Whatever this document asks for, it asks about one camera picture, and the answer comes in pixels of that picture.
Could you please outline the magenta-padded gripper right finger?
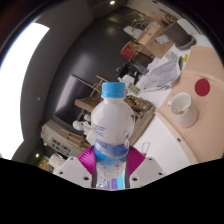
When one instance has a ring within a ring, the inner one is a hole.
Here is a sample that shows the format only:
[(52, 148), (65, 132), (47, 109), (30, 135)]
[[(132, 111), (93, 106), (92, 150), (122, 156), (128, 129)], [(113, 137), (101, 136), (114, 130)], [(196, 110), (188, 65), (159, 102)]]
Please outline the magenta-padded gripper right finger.
[(130, 146), (126, 161), (125, 184), (128, 189), (140, 188), (166, 176), (153, 157), (145, 157)]

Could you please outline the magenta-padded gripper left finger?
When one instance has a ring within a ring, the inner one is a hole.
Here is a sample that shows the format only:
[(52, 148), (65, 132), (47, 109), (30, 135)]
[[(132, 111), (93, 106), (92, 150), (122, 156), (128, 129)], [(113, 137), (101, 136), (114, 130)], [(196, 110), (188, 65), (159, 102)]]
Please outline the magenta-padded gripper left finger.
[(94, 147), (91, 146), (78, 157), (70, 156), (54, 171), (54, 174), (81, 187), (92, 188), (95, 168)]

